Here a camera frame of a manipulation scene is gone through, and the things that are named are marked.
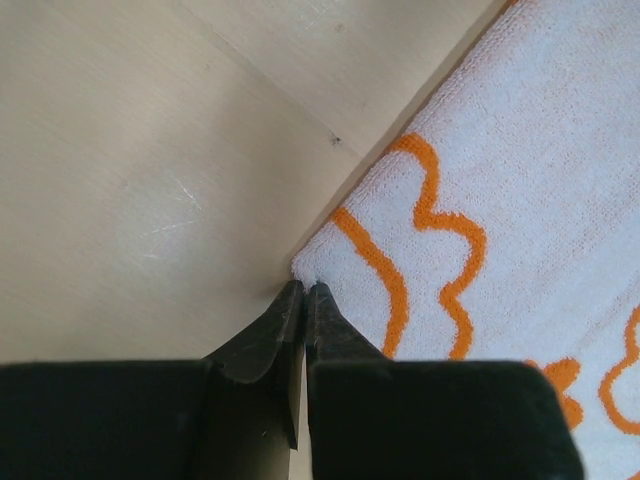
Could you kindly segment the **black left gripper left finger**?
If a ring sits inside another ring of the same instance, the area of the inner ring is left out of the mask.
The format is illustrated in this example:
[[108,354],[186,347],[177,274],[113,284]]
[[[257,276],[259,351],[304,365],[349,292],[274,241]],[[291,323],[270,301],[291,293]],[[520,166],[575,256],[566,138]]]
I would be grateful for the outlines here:
[[206,357],[207,382],[298,385],[303,303],[302,283],[287,282],[256,320]]

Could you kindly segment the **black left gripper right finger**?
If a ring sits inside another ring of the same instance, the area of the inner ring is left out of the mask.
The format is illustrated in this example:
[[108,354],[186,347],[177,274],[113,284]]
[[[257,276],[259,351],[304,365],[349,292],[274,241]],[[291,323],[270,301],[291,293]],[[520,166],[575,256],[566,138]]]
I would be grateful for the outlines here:
[[306,297],[305,348],[308,363],[385,359],[342,315],[325,283],[314,285]]

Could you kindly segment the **orange white patterned towel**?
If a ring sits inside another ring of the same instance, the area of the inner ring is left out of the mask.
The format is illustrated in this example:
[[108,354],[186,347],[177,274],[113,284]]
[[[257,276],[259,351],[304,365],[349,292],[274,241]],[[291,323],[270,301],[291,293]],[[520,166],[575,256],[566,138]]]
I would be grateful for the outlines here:
[[522,360],[639,475],[639,5],[517,1],[296,255],[397,360]]

